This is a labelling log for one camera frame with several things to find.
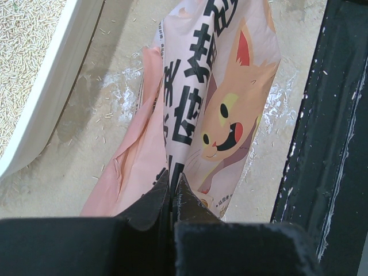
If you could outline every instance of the floor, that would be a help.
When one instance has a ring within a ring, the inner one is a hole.
[[[178,2],[106,0],[49,144],[0,185],[0,217],[79,214],[132,118],[141,47],[150,44],[158,22]],[[270,219],[326,0],[271,2],[283,59],[227,221]],[[105,118],[110,112],[114,116]]]

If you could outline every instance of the pink plastic bag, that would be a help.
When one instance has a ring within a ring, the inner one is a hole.
[[[268,3],[184,0],[143,56],[141,107],[82,215],[122,212],[169,168],[222,217],[281,59]]]

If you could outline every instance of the orange cartoon cat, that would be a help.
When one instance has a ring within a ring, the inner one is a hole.
[[[241,20],[219,87],[211,76],[201,129],[201,157],[220,162],[198,189],[208,193],[212,178],[223,168],[244,159],[258,128],[278,63],[254,64],[249,30]]]

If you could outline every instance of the cat tongue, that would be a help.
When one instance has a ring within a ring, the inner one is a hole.
[[[237,122],[235,125],[235,142],[239,142],[243,135],[243,126],[241,123]]]

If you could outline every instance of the plastic container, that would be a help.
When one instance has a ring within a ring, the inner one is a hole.
[[[3,157],[0,181],[46,146],[71,92],[103,0],[67,0],[22,115]]]

